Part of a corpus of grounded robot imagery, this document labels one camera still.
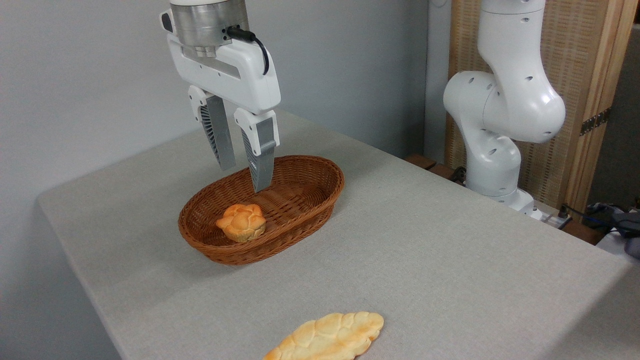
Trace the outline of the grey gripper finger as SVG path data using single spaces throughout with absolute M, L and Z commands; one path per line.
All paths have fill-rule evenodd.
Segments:
M 256 115 L 238 107 L 234 120 L 241 129 L 253 188 L 258 193 L 272 183 L 275 148 L 281 145 L 277 115 L 274 111 Z
M 189 86 L 188 95 L 194 117 L 205 130 L 221 170 L 233 168 L 236 161 L 223 99 L 194 85 Z

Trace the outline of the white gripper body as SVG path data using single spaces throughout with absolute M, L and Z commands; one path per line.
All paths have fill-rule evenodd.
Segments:
M 242 107 L 263 114 L 281 102 L 275 67 L 265 71 L 261 48 L 233 40 L 218 47 L 215 57 L 199 57 L 168 34 L 167 44 L 180 77 L 195 87 Z

